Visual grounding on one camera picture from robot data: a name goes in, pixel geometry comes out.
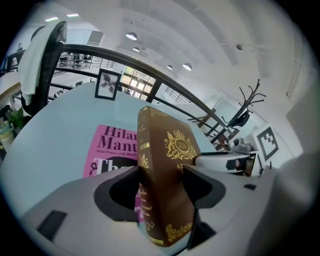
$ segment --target desk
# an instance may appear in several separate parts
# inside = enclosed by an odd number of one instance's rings
[[[99,124],[136,131],[139,110],[157,108],[121,92],[115,101],[95,98],[95,89],[94,83],[84,83],[50,102],[14,140],[0,170],[0,185],[17,218],[58,187],[83,177]],[[201,152],[216,151],[198,126],[168,114],[190,125]]]
[[[21,90],[20,78],[18,72],[8,72],[0,77],[0,109],[6,104],[8,98],[10,99],[11,107],[15,104],[12,96]]]

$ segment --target window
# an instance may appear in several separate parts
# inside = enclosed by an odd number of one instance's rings
[[[150,76],[149,80],[148,80],[148,83],[154,85],[156,82],[156,79],[154,79],[153,77]]]
[[[144,80],[144,81],[148,81],[148,79],[149,79],[148,75],[146,75],[145,73],[142,73],[138,70],[134,71],[133,75],[137,78]]]
[[[150,93],[151,92],[151,86],[149,86],[149,85],[146,85],[145,87],[144,87],[144,91],[146,92],[146,93]]]
[[[131,77],[126,76],[126,75],[123,75],[123,76],[122,76],[122,79],[121,79],[121,82],[122,82],[122,83],[127,84],[127,85],[130,85],[130,81],[131,81]]]
[[[129,75],[132,75],[134,73],[134,69],[132,67],[129,67],[129,66],[126,66],[125,67],[125,70],[124,70],[124,73],[127,73]]]
[[[135,93],[134,93],[134,97],[136,97],[136,98],[138,98],[138,99],[139,99],[139,97],[140,97],[140,93],[139,93],[139,92],[135,92]]]
[[[147,95],[144,95],[144,94],[141,94],[141,97],[140,97],[141,100],[144,100],[146,101],[147,100]]]
[[[137,87],[137,83],[138,83],[138,81],[132,80],[131,83],[130,83],[130,85],[131,85],[132,87]]]
[[[145,87],[145,85],[143,84],[143,83],[139,83],[139,85],[138,85],[138,89],[140,89],[140,90],[143,90],[144,89],[144,87]]]

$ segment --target picture frame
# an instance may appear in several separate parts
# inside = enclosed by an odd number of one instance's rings
[[[95,85],[95,98],[114,101],[118,91],[121,74],[100,68]]]

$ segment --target book cover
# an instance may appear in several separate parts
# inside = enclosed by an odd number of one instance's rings
[[[86,157],[83,178],[137,166],[137,151],[136,131],[99,124]],[[138,213],[139,222],[143,222],[139,190],[135,196],[134,211]]]
[[[138,114],[137,138],[146,232],[155,245],[170,247],[192,229],[195,208],[182,172],[200,149],[188,124],[149,106]]]

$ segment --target white towel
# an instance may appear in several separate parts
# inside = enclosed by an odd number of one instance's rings
[[[49,37],[60,21],[52,21],[31,40],[30,45],[22,55],[18,65],[18,73],[20,77],[21,92],[25,99],[25,104],[28,106],[31,103],[31,97],[36,92],[36,87],[39,84],[39,76],[41,70],[41,61],[44,51],[49,40]]]

